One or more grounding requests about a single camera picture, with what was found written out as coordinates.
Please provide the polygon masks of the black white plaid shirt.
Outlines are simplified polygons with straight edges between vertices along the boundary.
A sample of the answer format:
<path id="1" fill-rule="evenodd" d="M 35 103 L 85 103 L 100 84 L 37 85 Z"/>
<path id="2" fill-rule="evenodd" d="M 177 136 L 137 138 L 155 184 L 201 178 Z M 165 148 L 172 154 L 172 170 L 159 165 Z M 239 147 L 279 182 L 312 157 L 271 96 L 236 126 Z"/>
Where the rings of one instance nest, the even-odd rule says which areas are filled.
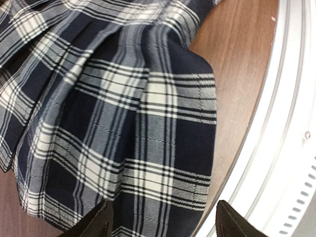
<path id="1" fill-rule="evenodd" d="M 216 0 L 3 0 L 0 166 L 66 231 L 100 202 L 114 237 L 189 237 L 207 203 L 212 67 L 189 50 Z"/>

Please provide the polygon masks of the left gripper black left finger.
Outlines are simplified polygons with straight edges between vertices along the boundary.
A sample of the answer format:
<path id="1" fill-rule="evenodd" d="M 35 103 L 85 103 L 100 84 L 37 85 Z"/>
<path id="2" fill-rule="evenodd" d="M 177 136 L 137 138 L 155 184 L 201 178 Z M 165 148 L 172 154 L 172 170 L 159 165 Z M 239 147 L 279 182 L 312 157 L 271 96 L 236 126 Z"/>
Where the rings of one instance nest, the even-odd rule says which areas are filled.
<path id="1" fill-rule="evenodd" d="M 110 237 L 113 229 L 113 205 L 102 200 L 77 224 L 58 237 Z"/>

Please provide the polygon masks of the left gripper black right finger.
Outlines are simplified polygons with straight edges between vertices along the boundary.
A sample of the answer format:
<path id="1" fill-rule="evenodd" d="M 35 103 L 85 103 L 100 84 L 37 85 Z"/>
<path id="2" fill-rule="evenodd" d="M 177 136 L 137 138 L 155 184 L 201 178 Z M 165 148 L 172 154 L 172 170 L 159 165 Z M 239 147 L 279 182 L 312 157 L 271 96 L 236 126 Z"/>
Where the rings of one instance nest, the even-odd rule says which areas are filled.
<path id="1" fill-rule="evenodd" d="M 215 227 L 217 237 L 267 237 L 224 200 L 217 203 Z"/>

